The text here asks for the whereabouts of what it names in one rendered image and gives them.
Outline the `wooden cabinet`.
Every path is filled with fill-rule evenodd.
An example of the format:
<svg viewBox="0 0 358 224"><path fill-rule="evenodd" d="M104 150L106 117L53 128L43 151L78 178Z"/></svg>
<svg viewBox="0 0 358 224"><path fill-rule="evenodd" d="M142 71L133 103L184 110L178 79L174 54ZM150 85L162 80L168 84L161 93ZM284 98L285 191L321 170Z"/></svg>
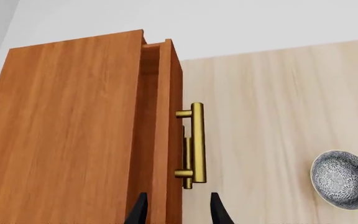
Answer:
<svg viewBox="0 0 358 224"><path fill-rule="evenodd" d="M11 49L0 74L0 224L126 215L141 30Z"/></svg>

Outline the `blue white patterned bowl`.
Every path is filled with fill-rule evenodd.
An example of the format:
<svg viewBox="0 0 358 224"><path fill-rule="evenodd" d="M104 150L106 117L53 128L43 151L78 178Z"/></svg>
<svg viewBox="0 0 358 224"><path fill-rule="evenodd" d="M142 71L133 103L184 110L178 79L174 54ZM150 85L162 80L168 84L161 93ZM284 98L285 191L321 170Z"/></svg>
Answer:
<svg viewBox="0 0 358 224"><path fill-rule="evenodd" d="M310 179L317 194L343 210L358 210L358 156L327 151L312 163Z"/></svg>

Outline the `wooden drawer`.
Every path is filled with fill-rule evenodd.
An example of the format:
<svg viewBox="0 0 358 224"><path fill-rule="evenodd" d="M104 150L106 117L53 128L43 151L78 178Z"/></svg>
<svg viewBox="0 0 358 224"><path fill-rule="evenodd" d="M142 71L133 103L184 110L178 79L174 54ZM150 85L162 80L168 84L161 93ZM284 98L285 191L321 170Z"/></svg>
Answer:
<svg viewBox="0 0 358 224"><path fill-rule="evenodd" d="M126 215L141 192L148 197L146 224L182 224L183 72L172 40L141 49Z"/></svg>

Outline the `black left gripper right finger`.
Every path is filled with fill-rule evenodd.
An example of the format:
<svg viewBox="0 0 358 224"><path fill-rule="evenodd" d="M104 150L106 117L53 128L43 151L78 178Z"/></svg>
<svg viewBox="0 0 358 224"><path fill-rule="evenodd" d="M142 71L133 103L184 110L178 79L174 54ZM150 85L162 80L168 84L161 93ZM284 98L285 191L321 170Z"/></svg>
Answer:
<svg viewBox="0 0 358 224"><path fill-rule="evenodd" d="M210 211L213 224L234 224L217 192L211 193Z"/></svg>

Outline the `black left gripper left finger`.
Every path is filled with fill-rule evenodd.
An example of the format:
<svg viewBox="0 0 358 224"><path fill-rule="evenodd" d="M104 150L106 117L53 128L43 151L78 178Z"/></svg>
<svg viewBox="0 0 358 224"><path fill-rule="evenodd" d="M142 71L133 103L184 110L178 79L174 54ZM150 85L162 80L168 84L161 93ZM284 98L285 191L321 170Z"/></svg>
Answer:
<svg viewBox="0 0 358 224"><path fill-rule="evenodd" d="M126 218L126 224L146 224L148 212L148 197L146 192L141 192L135 205Z"/></svg>

